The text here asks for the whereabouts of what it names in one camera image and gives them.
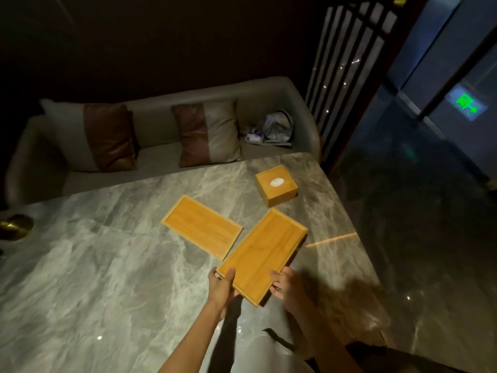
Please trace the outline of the round brass fitting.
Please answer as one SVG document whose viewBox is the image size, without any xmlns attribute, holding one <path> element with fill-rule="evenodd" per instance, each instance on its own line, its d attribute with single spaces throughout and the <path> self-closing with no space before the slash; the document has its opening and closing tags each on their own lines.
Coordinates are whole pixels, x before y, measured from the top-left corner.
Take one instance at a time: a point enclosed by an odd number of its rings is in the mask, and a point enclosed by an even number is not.
<svg viewBox="0 0 497 373">
<path fill-rule="evenodd" d="M 26 237 L 34 226 L 34 220 L 22 214 L 14 214 L 0 220 L 0 241 L 19 241 Z"/>
</svg>

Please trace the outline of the beige sofa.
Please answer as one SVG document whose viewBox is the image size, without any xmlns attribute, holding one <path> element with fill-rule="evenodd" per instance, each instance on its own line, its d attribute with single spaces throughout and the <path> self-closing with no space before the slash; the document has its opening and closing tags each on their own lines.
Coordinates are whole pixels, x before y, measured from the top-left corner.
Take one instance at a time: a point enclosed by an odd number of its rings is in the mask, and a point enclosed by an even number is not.
<svg viewBox="0 0 497 373">
<path fill-rule="evenodd" d="M 71 170 L 57 146 L 43 133 L 45 119 L 42 109 L 41 115 L 28 119 L 10 160 L 4 181 L 7 205 L 32 204 L 195 169 L 178 166 L 182 146 L 171 107 L 232 98 L 237 99 L 236 115 L 243 160 L 286 152 L 307 152 L 317 161 L 320 159 L 320 137 L 314 118 L 293 82 L 282 76 L 115 103 L 124 104 L 133 112 L 139 152 L 137 167 L 130 171 L 84 173 Z M 294 122 L 293 145 L 289 150 L 278 146 L 257 147 L 244 142 L 241 133 L 245 125 L 256 124 L 279 109 L 289 112 Z"/>
</svg>

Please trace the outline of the person's right forearm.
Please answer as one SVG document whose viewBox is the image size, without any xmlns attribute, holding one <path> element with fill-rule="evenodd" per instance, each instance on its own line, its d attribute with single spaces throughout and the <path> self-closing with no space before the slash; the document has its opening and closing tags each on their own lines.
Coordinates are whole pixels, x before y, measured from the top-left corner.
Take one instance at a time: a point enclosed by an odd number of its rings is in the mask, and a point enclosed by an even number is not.
<svg viewBox="0 0 497 373">
<path fill-rule="evenodd" d="M 363 373 L 312 302 L 299 302 L 293 316 L 314 354 L 320 373 Z"/>
</svg>

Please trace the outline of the person's left forearm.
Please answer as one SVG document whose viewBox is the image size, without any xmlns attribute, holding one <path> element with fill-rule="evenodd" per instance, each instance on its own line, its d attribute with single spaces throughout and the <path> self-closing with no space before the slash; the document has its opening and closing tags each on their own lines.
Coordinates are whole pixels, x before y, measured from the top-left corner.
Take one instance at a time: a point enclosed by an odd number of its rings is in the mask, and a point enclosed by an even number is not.
<svg viewBox="0 0 497 373">
<path fill-rule="evenodd" d="M 226 307 L 208 300 L 157 373 L 199 373 L 215 329 L 226 314 Z"/>
</svg>

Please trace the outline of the dark slatted wooden screen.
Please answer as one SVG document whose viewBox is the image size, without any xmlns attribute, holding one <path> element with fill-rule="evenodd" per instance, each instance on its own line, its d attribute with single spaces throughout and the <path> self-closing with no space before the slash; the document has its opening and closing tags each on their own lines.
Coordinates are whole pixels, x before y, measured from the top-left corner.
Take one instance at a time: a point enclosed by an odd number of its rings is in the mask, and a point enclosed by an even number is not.
<svg viewBox="0 0 497 373">
<path fill-rule="evenodd" d="M 305 101 L 325 162 L 407 0 L 337 0 L 327 7 Z"/>
</svg>

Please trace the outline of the deep bamboo tray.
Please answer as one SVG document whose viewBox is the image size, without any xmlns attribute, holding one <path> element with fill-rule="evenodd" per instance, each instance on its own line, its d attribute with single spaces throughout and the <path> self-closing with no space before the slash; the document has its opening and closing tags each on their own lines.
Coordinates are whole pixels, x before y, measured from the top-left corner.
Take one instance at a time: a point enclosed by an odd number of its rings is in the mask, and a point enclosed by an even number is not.
<svg viewBox="0 0 497 373">
<path fill-rule="evenodd" d="M 273 282 L 270 271 L 281 272 L 307 233 L 307 227 L 271 208 L 216 271 L 224 277 L 235 269 L 233 288 L 258 307 Z"/>
</svg>

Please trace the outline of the white plastic bag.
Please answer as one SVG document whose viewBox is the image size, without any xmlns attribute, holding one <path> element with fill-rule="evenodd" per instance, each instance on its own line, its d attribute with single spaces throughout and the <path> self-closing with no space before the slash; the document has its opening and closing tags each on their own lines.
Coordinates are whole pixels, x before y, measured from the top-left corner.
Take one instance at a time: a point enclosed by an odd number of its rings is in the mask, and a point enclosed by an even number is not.
<svg viewBox="0 0 497 373">
<path fill-rule="evenodd" d="M 264 144 L 292 147 L 294 122 L 289 112 L 279 109 L 265 116 L 262 124 Z"/>
</svg>

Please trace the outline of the person's left hand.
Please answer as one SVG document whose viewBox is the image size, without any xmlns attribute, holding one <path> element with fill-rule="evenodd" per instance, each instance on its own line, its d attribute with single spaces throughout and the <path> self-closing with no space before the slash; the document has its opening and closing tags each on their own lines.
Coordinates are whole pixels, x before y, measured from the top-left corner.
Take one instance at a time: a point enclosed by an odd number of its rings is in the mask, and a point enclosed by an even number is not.
<svg viewBox="0 0 497 373">
<path fill-rule="evenodd" d="M 225 288 L 222 284 L 223 276 L 219 276 L 216 271 L 217 267 L 213 267 L 209 272 L 209 290 L 207 303 L 212 305 L 221 321 L 225 318 L 227 308 L 230 302 L 239 296 L 239 292 L 233 288 Z"/>
</svg>

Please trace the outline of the brown and beige cushion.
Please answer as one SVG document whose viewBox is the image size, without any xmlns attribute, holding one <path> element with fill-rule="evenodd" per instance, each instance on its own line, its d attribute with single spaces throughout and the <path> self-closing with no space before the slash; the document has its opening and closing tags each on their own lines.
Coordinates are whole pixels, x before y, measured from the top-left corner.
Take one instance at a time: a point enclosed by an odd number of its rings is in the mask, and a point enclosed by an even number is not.
<svg viewBox="0 0 497 373">
<path fill-rule="evenodd" d="M 171 107 L 182 146 L 180 168 L 243 160 L 236 104 L 232 98 Z"/>
<path fill-rule="evenodd" d="M 124 104 L 71 103 L 41 99 L 43 133 L 71 170 L 114 173 L 135 170 L 139 144 L 133 112 Z"/>
</svg>

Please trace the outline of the bamboo tissue box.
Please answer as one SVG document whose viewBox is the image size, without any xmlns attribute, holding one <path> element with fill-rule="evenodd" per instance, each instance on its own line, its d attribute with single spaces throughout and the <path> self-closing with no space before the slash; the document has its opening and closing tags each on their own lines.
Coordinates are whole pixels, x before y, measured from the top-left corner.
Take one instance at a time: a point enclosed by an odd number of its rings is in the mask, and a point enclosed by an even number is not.
<svg viewBox="0 0 497 373">
<path fill-rule="evenodd" d="M 256 174 L 255 184 L 267 208 L 276 207 L 297 196 L 298 186 L 284 165 Z"/>
</svg>

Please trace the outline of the person's right hand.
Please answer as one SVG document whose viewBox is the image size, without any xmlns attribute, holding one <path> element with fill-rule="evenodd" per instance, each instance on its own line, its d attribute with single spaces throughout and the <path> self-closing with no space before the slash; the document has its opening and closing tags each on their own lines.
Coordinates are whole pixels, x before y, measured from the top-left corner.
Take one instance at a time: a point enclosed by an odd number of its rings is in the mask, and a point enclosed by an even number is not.
<svg viewBox="0 0 497 373">
<path fill-rule="evenodd" d="M 305 311 L 311 301 L 305 292 L 297 271 L 288 266 L 281 270 L 281 272 L 283 271 L 287 274 L 287 282 L 273 282 L 272 280 L 270 292 L 273 296 L 283 301 L 289 313 L 299 315 Z"/>
</svg>

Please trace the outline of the flat bamboo tray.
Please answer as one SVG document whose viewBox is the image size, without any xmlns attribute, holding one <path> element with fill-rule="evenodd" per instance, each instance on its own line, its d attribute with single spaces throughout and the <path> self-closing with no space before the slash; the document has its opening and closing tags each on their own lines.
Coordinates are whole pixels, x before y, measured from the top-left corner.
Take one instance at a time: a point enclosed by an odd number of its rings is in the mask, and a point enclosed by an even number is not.
<svg viewBox="0 0 497 373">
<path fill-rule="evenodd" d="M 161 224 L 221 261 L 243 230 L 241 225 L 185 194 Z"/>
</svg>

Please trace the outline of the green exit sign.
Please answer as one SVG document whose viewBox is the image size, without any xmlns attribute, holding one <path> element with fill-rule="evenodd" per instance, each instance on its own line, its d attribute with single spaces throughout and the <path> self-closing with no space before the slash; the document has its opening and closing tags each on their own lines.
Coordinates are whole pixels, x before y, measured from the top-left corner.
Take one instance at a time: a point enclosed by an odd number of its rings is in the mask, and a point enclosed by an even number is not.
<svg viewBox="0 0 497 373">
<path fill-rule="evenodd" d="M 486 104 L 460 83 L 457 83 L 444 99 L 470 122 L 474 122 L 488 109 Z"/>
</svg>

